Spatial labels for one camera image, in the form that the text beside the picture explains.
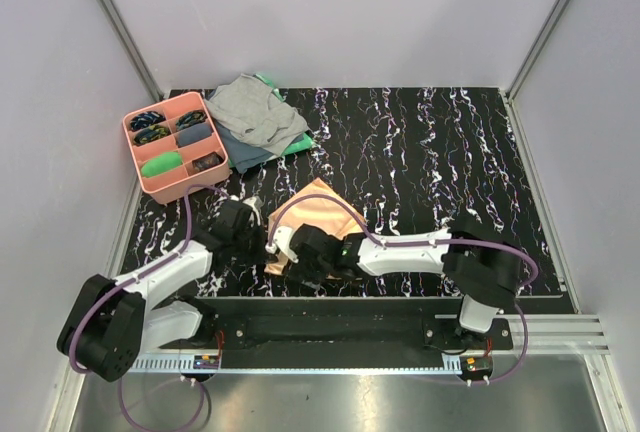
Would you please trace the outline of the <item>peach satin napkin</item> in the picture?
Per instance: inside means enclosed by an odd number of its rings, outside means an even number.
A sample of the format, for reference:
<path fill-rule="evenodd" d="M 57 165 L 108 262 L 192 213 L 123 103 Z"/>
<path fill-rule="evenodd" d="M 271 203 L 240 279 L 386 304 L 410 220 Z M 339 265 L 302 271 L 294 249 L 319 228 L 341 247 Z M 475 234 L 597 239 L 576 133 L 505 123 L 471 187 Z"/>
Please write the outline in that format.
<path fill-rule="evenodd" d="M 296 230 L 303 224 L 310 224 L 317 226 L 329 235 L 333 235 L 338 239 L 343 239 L 346 235 L 352 233 L 359 233 L 362 228 L 357 224 L 357 221 L 346 211 L 349 209 L 353 212 L 357 218 L 364 223 L 364 217 L 353 206 L 351 206 L 346 200 L 334 192 L 325 182 L 320 178 L 314 179 L 307 184 L 298 193 L 292 196 L 287 202 L 285 202 L 278 209 L 273 211 L 268 217 L 268 231 L 271 232 L 274 229 L 274 224 L 281 212 L 284 211 L 286 205 L 293 202 L 294 199 L 306 197 L 313 194 L 321 194 L 330 196 L 338 200 L 343 206 L 338 205 L 328 199 L 312 198 L 300 203 L 297 203 L 290 208 L 284 215 L 284 218 L 280 220 L 280 226 L 290 227 Z"/>

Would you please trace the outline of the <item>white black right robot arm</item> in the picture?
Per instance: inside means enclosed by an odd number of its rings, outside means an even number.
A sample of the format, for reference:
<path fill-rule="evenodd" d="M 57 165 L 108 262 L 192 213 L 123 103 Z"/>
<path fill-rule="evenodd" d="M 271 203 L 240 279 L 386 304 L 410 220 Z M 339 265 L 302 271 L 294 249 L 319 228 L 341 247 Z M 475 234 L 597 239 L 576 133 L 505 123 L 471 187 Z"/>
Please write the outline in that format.
<path fill-rule="evenodd" d="M 404 236 L 358 232 L 338 238 L 310 224 L 280 226 L 274 243 L 286 257 L 284 275 L 309 285 L 394 273 L 452 280 L 463 296 L 454 336 L 470 349 L 488 339 L 494 317 L 515 302 L 523 265 L 519 250 L 471 219 Z"/>

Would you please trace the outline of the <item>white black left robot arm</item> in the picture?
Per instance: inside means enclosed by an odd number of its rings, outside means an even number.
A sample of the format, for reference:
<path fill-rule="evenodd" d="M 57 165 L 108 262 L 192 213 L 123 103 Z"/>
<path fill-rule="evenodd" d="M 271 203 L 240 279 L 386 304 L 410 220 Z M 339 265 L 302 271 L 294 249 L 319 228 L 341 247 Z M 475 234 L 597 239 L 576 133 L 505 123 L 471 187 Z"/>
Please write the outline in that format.
<path fill-rule="evenodd" d="M 177 341 L 203 348 L 219 339 L 215 309 L 178 292 L 217 263 L 260 261 L 266 233 L 261 206 L 256 196 L 228 199 L 209 225 L 189 222 L 185 239 L 169 253 L 116 279 L 91 276 L 61 329 L 57 350 L 77 372 L 114 382 L 142 353 Z"/>

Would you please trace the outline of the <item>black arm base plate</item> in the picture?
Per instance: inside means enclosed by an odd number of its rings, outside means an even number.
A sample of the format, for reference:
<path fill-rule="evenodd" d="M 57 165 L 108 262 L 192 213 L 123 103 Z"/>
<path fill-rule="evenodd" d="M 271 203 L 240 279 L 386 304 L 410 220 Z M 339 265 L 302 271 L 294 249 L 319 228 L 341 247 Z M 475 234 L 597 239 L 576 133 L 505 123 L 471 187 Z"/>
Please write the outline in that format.
<path fill-rule="evenodd" d="M 208 298 L 225 339 L 224 371 L 408 371 L 440 367 L 449 352 L 511 352 L 509 323 L 465 340 L 457 298 Z"/>

